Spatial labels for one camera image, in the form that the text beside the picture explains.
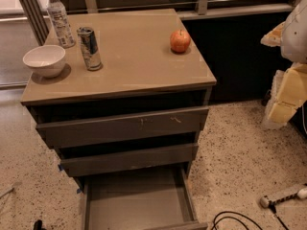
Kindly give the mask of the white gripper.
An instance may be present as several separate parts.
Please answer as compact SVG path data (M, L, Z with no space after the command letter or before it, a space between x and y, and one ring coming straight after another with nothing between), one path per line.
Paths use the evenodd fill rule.
M301 0L282 22L265 34L260 43L281 47L283 58L293 63L286 71L277 70L271 98L262 121L264 129L280 129L307 101L307 0Z

